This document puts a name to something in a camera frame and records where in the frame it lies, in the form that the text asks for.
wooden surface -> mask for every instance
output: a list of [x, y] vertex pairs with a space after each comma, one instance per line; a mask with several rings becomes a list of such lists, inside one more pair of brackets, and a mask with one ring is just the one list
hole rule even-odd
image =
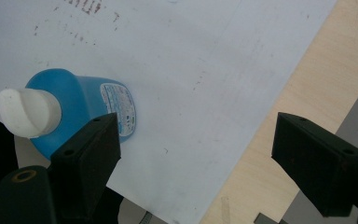
[[338, 0], [202, 223], [253, 223], [259, 212], [279, 221], [298, 188], [270, 158], [277, 113], [335, 133], [357, 97], [358, 0]]

